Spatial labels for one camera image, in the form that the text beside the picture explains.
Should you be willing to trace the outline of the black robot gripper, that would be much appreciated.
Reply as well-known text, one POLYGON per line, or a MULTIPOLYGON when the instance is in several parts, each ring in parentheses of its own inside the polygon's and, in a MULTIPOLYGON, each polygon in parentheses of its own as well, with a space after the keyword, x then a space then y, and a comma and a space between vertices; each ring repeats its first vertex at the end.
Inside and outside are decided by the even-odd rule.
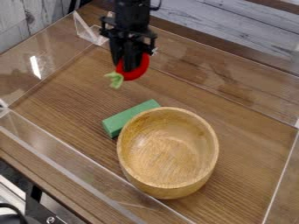
POLYGON ((151 12, 161 7, 151 0, 115 0, 115 16, 103 16, 100 35, 109 40, 113 64, 124 60, 124 71, 140 66, 143 52, 155 52, 156 33, 149 29, 151 12))

